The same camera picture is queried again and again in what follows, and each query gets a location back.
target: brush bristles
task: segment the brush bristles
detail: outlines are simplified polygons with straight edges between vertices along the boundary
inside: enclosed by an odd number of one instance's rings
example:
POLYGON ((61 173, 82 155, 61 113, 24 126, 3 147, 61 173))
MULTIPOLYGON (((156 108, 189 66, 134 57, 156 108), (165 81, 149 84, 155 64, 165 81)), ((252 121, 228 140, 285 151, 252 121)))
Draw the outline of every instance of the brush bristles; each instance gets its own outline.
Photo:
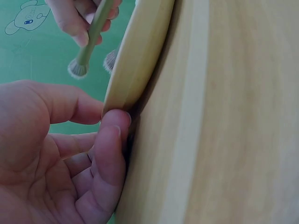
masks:
POLYGON ((107 72, 109 72, 110 74, 112 73, 113 67, 114 67, 114 63, 116 60, 116 54, 115 54, 116 50, 111 51, 109 54, 107 54, 107 56, 105 57, 103 66, 105 68, 105 70, 107 72))
POLYGON ((77 60, 74 59, 71 61, 69 66, 67 67, 69 74, 75 79, 82 79, 88 73, 89 65, 80 65, 77 63, 77 60))

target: bear eye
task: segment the bear eye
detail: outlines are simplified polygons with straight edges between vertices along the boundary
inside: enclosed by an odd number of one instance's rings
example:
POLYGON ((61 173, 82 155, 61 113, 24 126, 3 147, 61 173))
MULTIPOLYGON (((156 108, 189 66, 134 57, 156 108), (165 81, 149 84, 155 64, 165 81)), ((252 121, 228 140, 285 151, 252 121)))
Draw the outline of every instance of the bear eye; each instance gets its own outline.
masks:
POLYGON ((26 20, 26 21, 24 22, 24 24, 31 24, 31 23, 33 23, 33 20, 26 20))

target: green brush handle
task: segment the green brush handle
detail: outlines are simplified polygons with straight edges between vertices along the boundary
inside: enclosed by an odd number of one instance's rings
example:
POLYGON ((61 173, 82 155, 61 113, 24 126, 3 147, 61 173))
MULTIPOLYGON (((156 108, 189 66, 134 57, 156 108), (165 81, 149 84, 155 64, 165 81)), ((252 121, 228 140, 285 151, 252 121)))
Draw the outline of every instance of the green brush handle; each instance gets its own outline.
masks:
POLYGON ((113 6, 114 0, 102 0, 97 11, 95 12, 93 21, 88 31, 89 42, 81 48, 77 55, 77 63, 79 65, 87 65, 92 55, 94 46, 99 38, 99 35, 105 25, 109 12, 113 6))

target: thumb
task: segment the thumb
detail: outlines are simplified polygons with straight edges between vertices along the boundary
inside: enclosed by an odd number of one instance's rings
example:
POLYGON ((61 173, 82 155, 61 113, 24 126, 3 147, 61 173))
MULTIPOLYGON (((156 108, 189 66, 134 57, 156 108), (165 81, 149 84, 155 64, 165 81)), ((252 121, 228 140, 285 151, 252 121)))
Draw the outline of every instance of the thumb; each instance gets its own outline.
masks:
POLYGON ((70 35, 80 47, 86 46, 89 41, 87 33, 89 24, 80 17, 73 0, 46 0, 46 2, 59 28, 70 35))

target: green mat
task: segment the green mat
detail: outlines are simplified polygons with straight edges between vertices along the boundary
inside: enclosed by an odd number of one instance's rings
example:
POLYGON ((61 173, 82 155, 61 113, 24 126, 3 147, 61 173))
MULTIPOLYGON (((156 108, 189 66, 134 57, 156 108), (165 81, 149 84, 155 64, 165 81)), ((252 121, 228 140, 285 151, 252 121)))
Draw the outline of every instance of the green mat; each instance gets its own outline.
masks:
MULTIPOLYGON (((109 74, 103 69, 107 53, 121 41, 135 6, 135 0, 123 1, 120 15, 113 20, 103 43, 96 46, 90 60, 90 71, 83 80, 73 79, 67 65, 79 47, 56 25, 50 8, 43 0, 11 0, 0 3, 0 83, 31 79, 44 83, 69 84, 103 101, 109 74)), ((95 132, 92 126, 71 122, 52 125, 50 132, 77 134, 95 132)))

